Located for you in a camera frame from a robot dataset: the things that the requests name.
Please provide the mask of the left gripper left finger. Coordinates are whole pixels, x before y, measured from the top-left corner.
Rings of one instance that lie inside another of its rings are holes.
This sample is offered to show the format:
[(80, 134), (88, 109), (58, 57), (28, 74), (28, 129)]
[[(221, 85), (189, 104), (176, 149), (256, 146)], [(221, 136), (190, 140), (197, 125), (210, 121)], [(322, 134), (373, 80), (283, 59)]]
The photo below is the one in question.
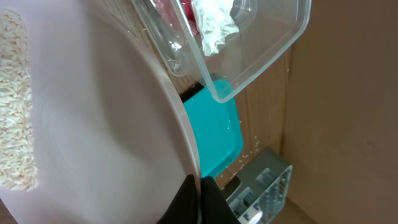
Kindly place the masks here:
[(194, 175), (187, 175), (157, 224), (197, 224), (198, 192)]

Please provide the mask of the grey dishwasher rack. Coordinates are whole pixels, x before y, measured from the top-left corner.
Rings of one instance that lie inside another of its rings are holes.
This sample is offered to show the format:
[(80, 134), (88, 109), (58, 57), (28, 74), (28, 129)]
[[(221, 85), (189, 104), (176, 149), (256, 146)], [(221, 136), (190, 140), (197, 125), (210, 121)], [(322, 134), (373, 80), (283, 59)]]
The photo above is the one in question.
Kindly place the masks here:
[(270, 223), (283, 209), (293, 166), (270, 148), (259, 153), (222, 193), (240, 223)]

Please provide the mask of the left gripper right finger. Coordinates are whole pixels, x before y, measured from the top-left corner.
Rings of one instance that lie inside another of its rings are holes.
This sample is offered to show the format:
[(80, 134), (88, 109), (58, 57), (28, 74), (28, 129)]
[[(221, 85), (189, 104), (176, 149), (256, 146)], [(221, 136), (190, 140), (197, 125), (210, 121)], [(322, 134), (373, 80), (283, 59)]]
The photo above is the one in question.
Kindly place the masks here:
[(239, 224), (214, 178), (201, 179), (201, 219), (204, 224)]

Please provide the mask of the large pink plate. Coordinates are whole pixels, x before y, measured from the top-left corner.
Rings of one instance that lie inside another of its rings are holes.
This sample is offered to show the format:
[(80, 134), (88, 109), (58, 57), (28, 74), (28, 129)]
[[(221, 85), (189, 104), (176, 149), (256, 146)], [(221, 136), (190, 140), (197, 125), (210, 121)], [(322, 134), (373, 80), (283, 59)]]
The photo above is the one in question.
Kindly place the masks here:
[(2, 1), (27, 29), (39, 186), (1, 190), (18, 223), (156, 223), (200, 175), (155, 55), (96, 1)]

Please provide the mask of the clear plastic waste bin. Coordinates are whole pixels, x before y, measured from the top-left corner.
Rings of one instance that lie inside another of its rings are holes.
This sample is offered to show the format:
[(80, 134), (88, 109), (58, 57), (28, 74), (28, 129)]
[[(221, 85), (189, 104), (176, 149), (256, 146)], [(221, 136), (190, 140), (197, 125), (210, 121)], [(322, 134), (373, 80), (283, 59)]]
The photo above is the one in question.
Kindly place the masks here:
[(235, 1), (231, 17), (239, 32), (218, 54), (205, 56), (181, 1), (132, 0), (167, 70), (189, 76), (225, 103), (270, 67), (304, 32), (311, 0)]

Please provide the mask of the red snack wrapper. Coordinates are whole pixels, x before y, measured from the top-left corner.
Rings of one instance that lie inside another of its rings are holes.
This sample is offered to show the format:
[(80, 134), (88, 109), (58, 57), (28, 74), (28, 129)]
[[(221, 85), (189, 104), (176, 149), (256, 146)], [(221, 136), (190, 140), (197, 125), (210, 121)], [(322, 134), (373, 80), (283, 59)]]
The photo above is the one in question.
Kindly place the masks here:
[(189, 26), (190, 26), (190, 30), (192, 32), (192, 34), (194, 36), (199, 34), (199, 31), (197, 29), (197, 25), (196, 25), (196, 20), (195, 20), (195, 15), (193, 13), (193, 9), (192, 9), (192, 4), (191, 4), (191, 0), (181, 0), (183, 9), (184, 9), (184, 13), (187, 17)]

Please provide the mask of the teal plastic serving tray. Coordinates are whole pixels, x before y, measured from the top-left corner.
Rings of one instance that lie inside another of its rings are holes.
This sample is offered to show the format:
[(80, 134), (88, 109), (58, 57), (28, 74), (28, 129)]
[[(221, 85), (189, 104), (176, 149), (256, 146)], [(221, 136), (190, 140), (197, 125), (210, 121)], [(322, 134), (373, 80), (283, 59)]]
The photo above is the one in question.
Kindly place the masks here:
[(235, 99), (219, 103), (203, 87), (183, 105), (192, 125), (200, 157), (201, 176), (216, 177), (243, 150), (243, 135)]

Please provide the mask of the pile of white rice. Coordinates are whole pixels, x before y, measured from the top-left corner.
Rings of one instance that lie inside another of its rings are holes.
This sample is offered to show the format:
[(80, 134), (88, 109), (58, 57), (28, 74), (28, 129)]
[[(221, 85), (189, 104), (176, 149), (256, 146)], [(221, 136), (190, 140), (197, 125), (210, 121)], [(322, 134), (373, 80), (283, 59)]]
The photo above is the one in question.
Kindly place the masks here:
[(34, 158), (30, 63), (22, 17), (1, 10), (1, 187), (30, 191), (39, 185)]

